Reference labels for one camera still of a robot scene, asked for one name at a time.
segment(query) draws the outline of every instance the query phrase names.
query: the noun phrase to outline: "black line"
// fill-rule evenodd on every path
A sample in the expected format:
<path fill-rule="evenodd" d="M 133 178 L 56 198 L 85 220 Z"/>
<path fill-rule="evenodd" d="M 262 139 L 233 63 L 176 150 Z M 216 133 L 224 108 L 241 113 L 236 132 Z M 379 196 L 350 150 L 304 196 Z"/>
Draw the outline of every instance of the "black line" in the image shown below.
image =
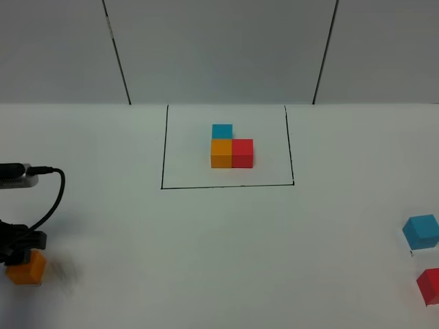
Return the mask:
<path fill-rule="evenodd" d="M 294 185 L 294 172 L 293 172 L 293 157 L 291 155 L 291 144 L 289 143 L 289 129 L 288 129 L 288 113 L 287 113 L 287 106 L 283 106 L 285 108 L 285 122 L 287 123 L 287 137 L 288 137 L 288 150 L 289 150 L 289 163 L 291 165 L 291 177 L 293 179 L 293 185 Z"/>
<path fill-rule="evenodd" d="M 201 189 L 201 188 L 233 188 L 233 187 L 263 187 L 263 186 L 294 186 L 294 183 L 293 184 L 266 184 L 266 185 L 165 187 L 165 188 L 162 188 L 162 190 L 194 190 L 194 189 Z"/>
<path fill-rule="evenodd" d="M 317 86 L 316 86 L 316 91 L 314 93 L 314 98 L 313 98 L 313 105 L 316 104 L 316 98 L 317 98 L 317 93 L 318 93 L 318 89 L 320 87 L 320 79 L 322 79 L 322 72 L 323 72 L 323 68 L 324 68 L 324 63 L 327 60 L 327 54 L 328 54 L 328 48 L 329 48 L 329 42 L 331 41 L 331 37 L 332 37 L 332 30 L 334 28 L 334 22 L 335 22 L 335 16 L 337 15 L 337 9 L 338 9 L 338 1 L 335 1 L 335 7 L 334 7 L 334 13 L 332 15 L 332 21 L 331 21 L 331 27 L 329 28 L 329 33 L 328 33 L 328 40 L 327 40 L 327 45 L 324 48 L 324 54 L 323 54 L 323 60 L 322 60 L 322 66 L 320 67 L 320 72 L 318 74 L 318 80 L 317 80 Z"/>
<path fill-rule="evenodd" d="M 110 22 L 110 17 L 108 17 L 108 11 L 107 11 L 107 6 L 105 4 L 105 1 L 102 0 L 102 5 L 104 6 L 104 11 L 105 11 L 105 16 L 106 19 L 108 20 L 108 22 Z M 119 70 L 121 71 L 121 76 L 122 76 L 122 81 L 123 81 L 123 86 L 125 87 L 125 93 L 126 93 L 126 97 L 128 98 L 128 103 L 131 105 L 131 98 L 130 98 L 130 93 L 128 92 L 128 87 L 126 86 L 126 80 L 125 80 L 125 75 L 123 74 L 123 70 L 122 70 L 122 64 L 121 64 L 121 60 L 119 58 L 119 52 L 117 51 L 117 47 L 116 47 L 116 41 L 115 41 L 115 36 L 113 35 L 112 31 L 112 45 L 115 48 L 115 53 L 116 53 L 116 58 L 117 58 L 117 64 L 119 65 Z"/>
<path fill-rule="evenodd" d="M 165 178 L 165 158 L 166 158 L 166 139 L 167 139 L 167 114 L 169 112 L 169 104 L 166 107 L 166 126 L 165 126 L 165 146 L 163 147 L 163 168 L 162 168 L 162 187 L 163 190 L 163 179 Z"/>

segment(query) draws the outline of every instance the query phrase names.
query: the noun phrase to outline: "stacked cubes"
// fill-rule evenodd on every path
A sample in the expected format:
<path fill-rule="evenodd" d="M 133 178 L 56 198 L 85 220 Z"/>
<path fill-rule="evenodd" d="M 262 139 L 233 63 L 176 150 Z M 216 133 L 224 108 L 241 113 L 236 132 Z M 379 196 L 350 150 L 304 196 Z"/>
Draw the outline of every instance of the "stacked cubes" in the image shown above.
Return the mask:
<path fill-rule="evenodd" d="M 233 139 L 232 125 L 212 125 L 212 168 L 253 168 L 253 140 Z"/>

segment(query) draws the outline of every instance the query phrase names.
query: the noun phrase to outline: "white tabletop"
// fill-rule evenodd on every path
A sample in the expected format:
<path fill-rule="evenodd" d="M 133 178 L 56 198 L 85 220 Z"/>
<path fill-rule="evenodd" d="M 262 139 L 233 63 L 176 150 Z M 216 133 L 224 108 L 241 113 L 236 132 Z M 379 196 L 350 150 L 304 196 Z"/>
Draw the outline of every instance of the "white tabletop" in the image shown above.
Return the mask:
<path fill-rule="evenodd" d="M 161 190 L 166 112 L 0 106 L 1 162 L 67 175 L 42 227 L 65 273 L 0 276 L 0 328 L 437 328 L 416 279 L 439 254 L 401 229 L 439 217 L 439 106 L 287 106 L 295 186 L 180 190 Z M 58 184 L 1 190 L 0 219 L 32 224 Z"/>

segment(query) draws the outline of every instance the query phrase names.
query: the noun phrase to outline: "wooden block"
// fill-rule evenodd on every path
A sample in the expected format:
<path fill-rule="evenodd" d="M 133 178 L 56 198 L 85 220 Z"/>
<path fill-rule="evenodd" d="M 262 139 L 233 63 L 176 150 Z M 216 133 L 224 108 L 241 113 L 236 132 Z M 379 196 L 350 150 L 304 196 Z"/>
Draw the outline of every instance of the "wooden block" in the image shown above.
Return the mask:
<path fill-rule="evenodd" d="M 439 242 L 439 225 L 433 215 L 410 217 L 403 233 L 412 250 L 433 248 Z"/>
<path fill-rule="evenodd" d="M 213 139 L 211 145 L 212 168 L 232 168 L 232 140 Z"/>
<path fill-rule="evenodd" d="M 212 139 L 232 139 L 233 126 L 231 124 L 212 125 Z"/>
<path fill-rule="evenodd" d="M 426 269 L 417 283 L 425 305 L 439 304 L 439 269 Z"/>
<path fill-rule="evenodd" d="M 32 250 L 30 263 L 6 268 L 6 276 L 15 284 L 41 284 L 46 259 L 38 250 Z"/>
<path fill-rule="evenodd" d="M 253 140 L 234 139 L 232 143 L 233 168 L 253 168 Z"/>

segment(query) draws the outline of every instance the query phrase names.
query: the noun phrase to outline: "drawn square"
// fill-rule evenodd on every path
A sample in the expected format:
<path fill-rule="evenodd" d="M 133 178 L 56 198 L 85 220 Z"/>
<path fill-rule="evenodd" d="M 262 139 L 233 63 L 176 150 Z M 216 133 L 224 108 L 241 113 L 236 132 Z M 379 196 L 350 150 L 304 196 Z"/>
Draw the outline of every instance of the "drawn square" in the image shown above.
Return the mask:
<path fill-rule="evenodd" d="M 253 140 L 253 168 L 211 168 L 217 123 L 232 124 L 233 138 Z M 293 184 L 284 106 L 168 108 L 163 189 Z"/>

